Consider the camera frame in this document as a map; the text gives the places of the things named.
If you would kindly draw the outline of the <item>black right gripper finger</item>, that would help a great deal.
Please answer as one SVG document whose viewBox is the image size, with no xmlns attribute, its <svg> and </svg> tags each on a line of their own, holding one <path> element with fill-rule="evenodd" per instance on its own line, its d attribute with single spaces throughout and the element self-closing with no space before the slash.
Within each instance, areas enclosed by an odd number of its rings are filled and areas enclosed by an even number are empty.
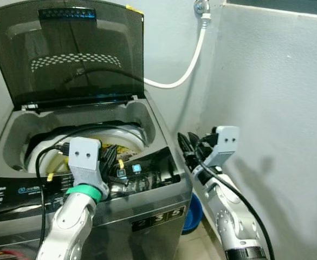
<svg viewBox="0 0 317 260">
<path fill-rule="evenodd" d="M 193 132 L 187 133 L 188 137 L 188 143 L 190 144 L 189 152 L 188 152 L 188 158 L 191 159 L 194 163 L 198 163 L 198 154 L 199 154 L 199 148 L 198 148 L 198 141 L 199 136 Z"/>
<path fill-rule="evenodd" d="M 187 136 L 185 134 L 178 132 L 177 133 L 177 141 L 180 149 L 183 153 L 183 158 L 185 161 L 186 168 L 191 169 L 191 144 Z"/>
</svg>

